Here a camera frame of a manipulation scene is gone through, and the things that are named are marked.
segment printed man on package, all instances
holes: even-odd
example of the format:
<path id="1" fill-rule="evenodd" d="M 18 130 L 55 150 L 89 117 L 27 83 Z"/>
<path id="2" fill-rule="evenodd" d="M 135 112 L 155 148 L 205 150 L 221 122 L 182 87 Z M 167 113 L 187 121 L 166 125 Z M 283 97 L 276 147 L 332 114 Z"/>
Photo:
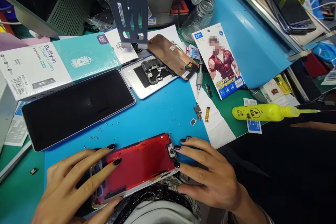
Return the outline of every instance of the printed man on package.
<path id="1" fill-rule="evenodd" d="M 219 45 L 216 36 L 210 36 L 209 45 L 213 48 L 212 55 L 208 61 L 211 78 L 213 80 L 215 79 L 217 71 L 222 76 L 222 79 L 226 77 L 229 79 L 240 77 L 240 71 L 234 57 L 229 50 L 225 50 L 224 47 Z M 235 75 L 231 65 L 234 67 L 238 76 Z"/>

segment yellow bottle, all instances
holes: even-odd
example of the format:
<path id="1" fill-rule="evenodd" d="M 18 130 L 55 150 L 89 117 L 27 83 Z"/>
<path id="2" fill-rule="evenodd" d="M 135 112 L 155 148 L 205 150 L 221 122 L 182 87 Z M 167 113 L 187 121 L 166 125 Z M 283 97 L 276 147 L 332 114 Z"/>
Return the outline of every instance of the yellow bottle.
<path id="1" fill-rule="evenodd" d="M 285 117 L 298 117 L 302 113 L 318 113 L 320 110 L 300 110 L 295 107 L 280 107 L 278 104 L 258 104 L 234 107 L 232 115 L 237 120 L 282 121 Z"/>

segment glass jar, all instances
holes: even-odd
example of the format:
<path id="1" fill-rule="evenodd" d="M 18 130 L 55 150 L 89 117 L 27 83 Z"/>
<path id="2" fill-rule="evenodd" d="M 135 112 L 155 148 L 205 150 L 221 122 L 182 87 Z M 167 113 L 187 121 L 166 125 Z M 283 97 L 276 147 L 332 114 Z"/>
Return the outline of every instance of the glass jar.
<path id="1" fill-rule="evenodd" d="M 182 37 L 185 41 L 195 44 L 193 33 L 208 27 L 215 5 L 215 1 L 213 0 L 202 0 L 195 7 L 181 27 Z"/>

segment black phone display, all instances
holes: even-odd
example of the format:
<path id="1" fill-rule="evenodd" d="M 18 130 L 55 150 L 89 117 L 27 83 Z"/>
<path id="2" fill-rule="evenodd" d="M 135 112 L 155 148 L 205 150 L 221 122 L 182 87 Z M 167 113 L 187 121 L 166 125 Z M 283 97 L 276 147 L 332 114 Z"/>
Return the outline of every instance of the black phone display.
<path id="1" fill-rule="evenodd" d="M 50 146 L 133 105 L 119 70 L 110 70 L 22 107 L 35 151 Z"/>
<path id="2" fill-rule="evenodd" d="M 266 0 L 287 33 L 305 34 L 316 29 L 298 0 Z"/>

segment ventilation grille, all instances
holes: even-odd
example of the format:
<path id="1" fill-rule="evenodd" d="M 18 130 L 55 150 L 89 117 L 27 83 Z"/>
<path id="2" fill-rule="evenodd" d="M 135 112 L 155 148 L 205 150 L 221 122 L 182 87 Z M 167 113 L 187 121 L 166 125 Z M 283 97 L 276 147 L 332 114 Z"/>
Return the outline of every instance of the ventilation grille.
<path id="1" fill-rule="evenodd" d="M 59 0 L 50 15 L 48 23 L 67 36 L 80 36 L 84 30 L 84 20 L 88 17 L 89 3 L 84 0 Z"/>

